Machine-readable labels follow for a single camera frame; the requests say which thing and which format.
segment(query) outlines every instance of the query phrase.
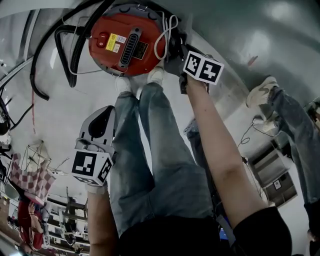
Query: white cable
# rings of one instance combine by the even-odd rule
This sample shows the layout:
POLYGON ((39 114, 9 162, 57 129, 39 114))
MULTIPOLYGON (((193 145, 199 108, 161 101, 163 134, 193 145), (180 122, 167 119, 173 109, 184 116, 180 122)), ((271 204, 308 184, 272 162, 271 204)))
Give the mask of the white cable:
POLYGON ((62 16, 61 20, 62 20, 62 23, 63 23, 64 25, 69 26, 69 24, 67 24, 67 23, 64 21, 64 17, 63 17, 63 16, 62 16))
POLYGON ((78 23, 75 27, 75 30, 74 30, 74 33, 73 33, 73 37, 72 37, 72 41, 71 41, 71 46, 70 46, 70 52, 69 52, 69 60, 68 60, 68 68, 69 68, 69 71, 71 74, 75 75, 75 76, 78 76, 78 75, 83 75, 83 74, 89 74, 89 73, 96 73, 96 72, 100 72, 100 71, 103 71, 102 69, 99 69, 99 70, 94 70, 94 71, 88 71, 88 72, 83 72, 83 73, 74 73, 73 71, 71 71, 71 52, 72 52, 72 48, 73 48, 73 44, 74 44, 74 40, 75 40, 75 35, 76 35, 76 32, 77 32, 77 29, 79 27, 79 23, 80 23, 80 19, 82 18, 89 18, 88 16, 82 16, 79 18, 78 20, 78 23))
POLYGON ((179 21, 178 21, 178 17, 176 15, 172 15, 169 18, 169 26, 168 26, 168 22, 167 19, 165 17, 165 13, 162 11, 162 27, 163 27, 163 33, 158 37, 158 39, 155 41, 154 43, 154 54, 157 57, 158 60, 164 60, 168 54, 168 47, 169 47, 169 43, 170 43, 170 39, 171 39, 171 30, 175 29, 176 27, 178 27, 179 21), (176 24, 174 26, 172 26, 172 19, 175 18, 176 20, 176 24), (158 55, 158 43, 161 40, 161 38, 164 37, 165 39, 165 47, 164 47, 164 55, 163 57, 160 57, 158 55))

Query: shoe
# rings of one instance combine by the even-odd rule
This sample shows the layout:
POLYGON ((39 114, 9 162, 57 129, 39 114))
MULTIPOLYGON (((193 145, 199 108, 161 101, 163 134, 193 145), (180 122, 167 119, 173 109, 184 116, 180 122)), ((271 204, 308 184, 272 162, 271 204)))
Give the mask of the shoe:
POLYGON ((268 104, 269 94, 272 88, 279 87, 277 80, 273 76, 268 76, 262 84, 254 88, 245 100, 248 108, 262 104, 268 104))
POLYGON ((115 87, 116 87, 116 90, 119 94, 121 94, 123 92, 132 93, 131 83, 130 83, 129 78, 127 78, 127 77, 117 77, 117 79, 115 80, 115 87))
POLYGON ((192 133, 199 133, 196 119, 192 119, 189 125, 183 130, 183 134, 189 138, 192 133))
POLYGON ((158 85, 162 86, 164 74, 164 69, 162 67, 156 66, 153 70, 149 72, 147 83, 157 83, 158 85))

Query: jeans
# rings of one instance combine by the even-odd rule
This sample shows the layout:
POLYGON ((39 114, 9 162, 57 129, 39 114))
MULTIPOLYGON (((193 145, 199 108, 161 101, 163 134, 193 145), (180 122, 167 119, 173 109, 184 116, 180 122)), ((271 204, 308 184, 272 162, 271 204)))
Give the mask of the jeans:
POLYGON ((320 199, 320 134, 300 104, 278 87, 272 89, 269 105, 279 115, 279 128, 288 135, 305 204, 320 199))
POLYGON ((199 165, 205 170, 208 188, 210 191, 212 204, 214 206, 214 212, 216 213, 215 215, 218 216, 222 214, 225 216, 226 214, 222 205, 221 198, 219 196, 218 190, 215 186, 214 180, 212 178, 212 175, 208 166, 208 162, 207 162, 205 152, 202 146, 201 138, 200 138, 200 133, 198 129, 196 130, 197 131, 195 130, 189 131, 186 136, 190 142, 195 162, 197 163, 197 165, 199 165))
POLYGON ((206 172, 180 136, 163 88, 147 84, 138 100, 123 92, 115 103, 116 154, 110 172, 110 203, 119 236, 146 220, 213 216, 206 172), (149 142, 152 173, 141 141, 138 115, 149 142))

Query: red and white checkered fabric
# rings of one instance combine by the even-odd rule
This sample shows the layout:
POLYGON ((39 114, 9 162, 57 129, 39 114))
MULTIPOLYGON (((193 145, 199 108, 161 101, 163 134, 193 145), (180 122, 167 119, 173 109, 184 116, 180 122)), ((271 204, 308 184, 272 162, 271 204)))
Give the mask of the red and white checkered fabric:
POLYGON ((19 167, 21 155, 12 156, 11 181, 23 190, 36 195, 44 202, 47 200, 49 190, 56 178, 47 171, 48 161, 43 161, 37 171, 23 171, 19 167))

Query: red object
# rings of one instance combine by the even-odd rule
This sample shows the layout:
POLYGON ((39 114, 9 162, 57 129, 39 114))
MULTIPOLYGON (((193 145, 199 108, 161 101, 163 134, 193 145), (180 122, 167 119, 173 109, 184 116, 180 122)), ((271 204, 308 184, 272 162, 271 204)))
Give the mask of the red object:
MULTIPOLYGON (((137 76, 149 73, 160 61, 154 53, 155 42, 162 34, 157 23, 149 18, 134 16, 127 13, 117 13, 112 16, 102 16, 92 28, 92 37, 89 40, 89 51, 91 56, 100 64, 125 73, 127 76, 137 76), (118 64, 125 49, 128 37, 133 28, 142 31, 139 42, 142 48, 141 59, 132 57, 129 66, 121 68, 118 64), (114 51, 106 49, 111 34, 126 38, 125 43, 116 41, 118 44, 114 51)), ((165 50, 165 39, 162 38, 157 45, 159 56, 163 56, 165 50)))
MULTIPOLYGON (((42 221, 42 216, 39 211, 35 210, 34 214, 42 221)), ((32 230, 29 204, 21 200, 18 206, 18 223, 20 225, 19 233, 22 241, 26 242, 32 250, 40 250, 43 244, 43 234, 32 230)))

